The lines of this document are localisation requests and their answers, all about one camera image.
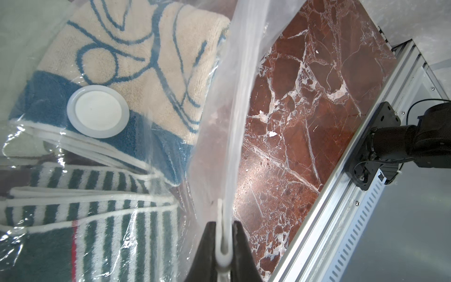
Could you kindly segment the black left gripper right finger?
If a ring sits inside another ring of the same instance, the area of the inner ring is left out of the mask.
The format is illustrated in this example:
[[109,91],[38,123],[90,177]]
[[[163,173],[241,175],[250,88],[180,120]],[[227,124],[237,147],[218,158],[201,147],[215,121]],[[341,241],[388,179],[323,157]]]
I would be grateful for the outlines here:
[[262,282],[249,247],[243,225],[239,221],[232,224],[233,260],[231,263],[232,282]]

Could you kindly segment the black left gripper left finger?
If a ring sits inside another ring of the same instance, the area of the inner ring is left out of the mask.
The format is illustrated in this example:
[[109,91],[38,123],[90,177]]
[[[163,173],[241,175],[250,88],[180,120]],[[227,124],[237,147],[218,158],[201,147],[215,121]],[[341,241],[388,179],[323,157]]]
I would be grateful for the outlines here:
[[216,222],[208,222],[185,282],[216,282]]

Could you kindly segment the white bag zipper slider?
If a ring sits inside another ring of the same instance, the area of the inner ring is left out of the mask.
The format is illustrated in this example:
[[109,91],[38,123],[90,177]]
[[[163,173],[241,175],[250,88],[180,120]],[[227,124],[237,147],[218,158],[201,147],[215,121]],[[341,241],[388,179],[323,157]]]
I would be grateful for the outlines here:
[[231,281],[233,261],[232,217],[226,212],[222,199],[217,201],[217,220],[215,233],[215,259],[218,282]]

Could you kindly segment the green white striped towel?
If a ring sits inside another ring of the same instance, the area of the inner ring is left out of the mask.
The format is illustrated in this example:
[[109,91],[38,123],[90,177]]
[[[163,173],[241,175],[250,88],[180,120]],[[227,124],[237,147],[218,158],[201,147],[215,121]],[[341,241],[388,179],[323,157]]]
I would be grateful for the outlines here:
[[161,177],[42,164],[1,198],[1,280],[174,282],[178,219]]

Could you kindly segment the clear plastic vacuum bag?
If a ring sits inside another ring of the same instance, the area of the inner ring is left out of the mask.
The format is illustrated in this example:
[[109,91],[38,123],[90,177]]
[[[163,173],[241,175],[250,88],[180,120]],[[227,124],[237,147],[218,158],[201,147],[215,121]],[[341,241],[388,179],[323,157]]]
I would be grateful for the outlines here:
[[1,280],[258,282],[233,219],[303,1],[2,1]]

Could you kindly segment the blue white striped towel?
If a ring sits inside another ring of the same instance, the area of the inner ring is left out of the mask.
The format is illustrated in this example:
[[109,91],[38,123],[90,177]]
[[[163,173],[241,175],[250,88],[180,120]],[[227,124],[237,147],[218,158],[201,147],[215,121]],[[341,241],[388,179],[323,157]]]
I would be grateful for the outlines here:
[[[183,181],[230,20],[177,1],[87,1],[50,44],[8,121],[93,161]],[[130,119],[96,139],[66,107],[85,86],[121,94]]]

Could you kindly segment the cream towel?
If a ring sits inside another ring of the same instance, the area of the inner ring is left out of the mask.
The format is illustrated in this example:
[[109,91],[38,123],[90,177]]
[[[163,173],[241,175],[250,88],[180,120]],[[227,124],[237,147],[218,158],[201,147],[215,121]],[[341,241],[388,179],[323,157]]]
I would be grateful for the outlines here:
[[2,121],[74,9],[72,1],[1,1]]

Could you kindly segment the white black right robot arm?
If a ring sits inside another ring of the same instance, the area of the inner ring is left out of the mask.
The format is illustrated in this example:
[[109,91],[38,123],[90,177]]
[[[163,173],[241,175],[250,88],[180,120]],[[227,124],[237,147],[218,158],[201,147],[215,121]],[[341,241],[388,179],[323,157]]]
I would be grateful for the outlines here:
[[451,167],[451,103],[435,105],[418,117],[417,125],[374,130],[368,141],[370,158],[420,168]]

